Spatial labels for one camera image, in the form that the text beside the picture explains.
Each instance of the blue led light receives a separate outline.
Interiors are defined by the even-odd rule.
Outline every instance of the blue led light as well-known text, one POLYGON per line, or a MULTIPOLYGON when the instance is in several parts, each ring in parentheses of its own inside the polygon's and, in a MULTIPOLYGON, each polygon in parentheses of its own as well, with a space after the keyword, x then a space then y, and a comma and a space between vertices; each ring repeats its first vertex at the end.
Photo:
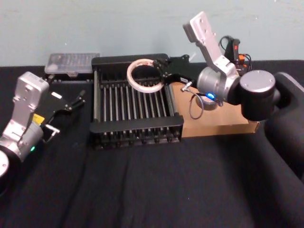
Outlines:
POLYGON ((211 100, 214 100, 214 99, 215 99, 215 96, 214 96, 214 94, 212 94, 212 93, 207 93, 207 94, 206 94, 206 97, 208 97, 208 98, 211 99, 211 100))

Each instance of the black tablecloth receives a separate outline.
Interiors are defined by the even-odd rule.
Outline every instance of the black tablecloth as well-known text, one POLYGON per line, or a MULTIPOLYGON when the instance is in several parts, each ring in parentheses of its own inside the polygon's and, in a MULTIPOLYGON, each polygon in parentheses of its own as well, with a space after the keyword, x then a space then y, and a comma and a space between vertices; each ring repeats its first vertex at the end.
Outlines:
MULTIPOLYGON (((303 61, 253 67, 287 72, 304 85, 303 61)), ((0 68, 0 130, 25 71, 43 75, 43 67, 0 68)), ((15 187, 0 199, 0 227, 304 226, 304 184, 266 140, 263 125, 256 134, 94 151, 86 146, 93 86, 51 89, 67 100, 86 89, 86 106, 59 121, 60 137, 23 163, 15 187)))

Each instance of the cardboard sheet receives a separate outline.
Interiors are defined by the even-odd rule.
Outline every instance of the cardboard sheet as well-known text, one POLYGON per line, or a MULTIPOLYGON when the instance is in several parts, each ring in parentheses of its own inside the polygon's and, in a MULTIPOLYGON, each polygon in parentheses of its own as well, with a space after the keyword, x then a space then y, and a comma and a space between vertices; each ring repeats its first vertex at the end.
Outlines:
MULTIPOLYGON (((224 103, 223 107, 218 107, 213 111, 204 110, 203 116, 198 120, 193 120, 189 114, 189 105, 192 94, 181 92, 184 85, 174 83, 172 85, 176 107, 178 112, 184 117, 184 127, 182 137, 196 137, 219 134, 238 134, 256 132, 259 122, 248 121, 242 116, 241 106, 224 103)), ((200 107, 193 100, 192 115, 198 116, 200 107)))

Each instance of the metal rack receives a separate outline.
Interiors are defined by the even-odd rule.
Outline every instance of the metal rack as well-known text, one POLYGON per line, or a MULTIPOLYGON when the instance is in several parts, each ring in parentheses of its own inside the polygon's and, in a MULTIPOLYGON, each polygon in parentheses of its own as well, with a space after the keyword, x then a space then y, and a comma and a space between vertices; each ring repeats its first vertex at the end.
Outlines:
MULTIPOLYGON (((154 94, 131 88, 126 80, 129 64, 140 58, 167 58, 167 55, 97 57, 94 71, 94 114, 90 125, 96 149, 129 145, 171 143, 181 140, 183 118, 176 111, 172 88, 154 94)), ((152 86, 159 82, 153 67, 134 70, 137 82, 152 86)))

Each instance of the plastic lid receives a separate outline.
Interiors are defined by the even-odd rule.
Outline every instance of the plastic lid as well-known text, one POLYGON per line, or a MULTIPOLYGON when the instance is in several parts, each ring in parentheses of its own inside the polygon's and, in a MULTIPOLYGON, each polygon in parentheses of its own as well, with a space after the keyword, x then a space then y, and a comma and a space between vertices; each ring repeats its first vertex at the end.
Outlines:
POLYGON ((44 69, 47 74, 92 73, 91 61, 99 57, 99 53, 54 53, 51 54, 44 69))

